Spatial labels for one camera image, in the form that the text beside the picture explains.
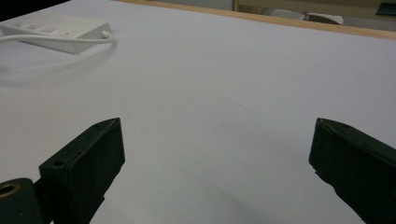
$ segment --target power strip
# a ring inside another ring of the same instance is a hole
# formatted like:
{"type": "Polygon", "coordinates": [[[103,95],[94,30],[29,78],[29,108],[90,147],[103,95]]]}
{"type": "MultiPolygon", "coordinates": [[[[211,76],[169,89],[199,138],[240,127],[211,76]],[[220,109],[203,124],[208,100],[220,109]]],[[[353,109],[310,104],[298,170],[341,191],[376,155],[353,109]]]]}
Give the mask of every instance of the power strip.
{"type": "MultiPolygon", "coordinates": [[[[4,35],[43,35],[67,39],[103,39],[103,31],[111,33],[106,21],[36,12],[0,22],[4,35]]],[[[78,54],[93,44],[23,40],[48,49],[78,54]]]]}

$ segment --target electrical socket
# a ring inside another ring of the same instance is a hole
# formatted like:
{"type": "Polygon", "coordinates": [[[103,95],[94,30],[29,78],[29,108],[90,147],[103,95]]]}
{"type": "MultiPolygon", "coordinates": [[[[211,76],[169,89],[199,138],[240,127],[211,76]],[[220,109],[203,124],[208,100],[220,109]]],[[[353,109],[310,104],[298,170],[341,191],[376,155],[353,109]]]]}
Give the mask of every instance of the electrical socket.
{"type": "MultiPolygon", "coordinates": [[[[61,38],[102,39],[102,31],[111,33],[107,21],[36,12],[0,22],[4,35],[45,35],[61,38]]],[[[93,44],[26,40],[29,44],[78,54],[93,44]]]]}

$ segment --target table surface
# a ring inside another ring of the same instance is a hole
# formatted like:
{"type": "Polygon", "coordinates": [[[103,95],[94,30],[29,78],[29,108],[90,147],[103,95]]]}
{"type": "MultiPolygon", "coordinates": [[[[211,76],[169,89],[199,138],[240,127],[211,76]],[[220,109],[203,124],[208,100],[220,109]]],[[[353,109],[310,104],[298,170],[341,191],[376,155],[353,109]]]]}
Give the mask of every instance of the table surface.
{"type": "Polygon", "coordinates": [[[363,223],[308,155],[317,118],[396,147],[394,41],[107,0],[42,11],[116,41],[0,46],[0,182],[120,118],[126,163],[92,223],[363,223]]]}

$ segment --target extension cord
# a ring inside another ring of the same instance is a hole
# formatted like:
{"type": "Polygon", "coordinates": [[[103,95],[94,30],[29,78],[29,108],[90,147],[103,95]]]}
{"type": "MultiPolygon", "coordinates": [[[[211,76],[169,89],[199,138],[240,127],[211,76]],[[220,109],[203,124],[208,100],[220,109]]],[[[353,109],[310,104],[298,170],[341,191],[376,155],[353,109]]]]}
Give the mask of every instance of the extension cord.
{"type": "MultiPolygon", "coordinates": [[[[41,35],[62,39],[103,39],[103,32],[111,34],[106,21],[36,12],[0,22],[4,35],[41,35]]],[[[91,43],[67,43],[46,40],[23,40],[48,49],[78,54],[91,43]]]]}

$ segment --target white cable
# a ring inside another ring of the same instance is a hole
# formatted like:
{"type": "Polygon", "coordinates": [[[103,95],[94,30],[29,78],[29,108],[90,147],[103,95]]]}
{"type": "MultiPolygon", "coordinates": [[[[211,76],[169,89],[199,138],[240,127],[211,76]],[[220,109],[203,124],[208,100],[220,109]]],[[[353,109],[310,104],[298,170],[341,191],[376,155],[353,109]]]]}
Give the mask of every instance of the white cable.
{"type": "Polygon", "coordinates": [[[111,43],[114,40],[114,36],[107,31],[102,31],[102,37],[104,39],[71,39],[71,38],[52,37],[46,35],[6,35],[0,37],[0,44],[8,41],[27,41],[27,40],[65,42],[65,43],[76,43],[76,44],[107,44],[107,43],[111,43]]]}

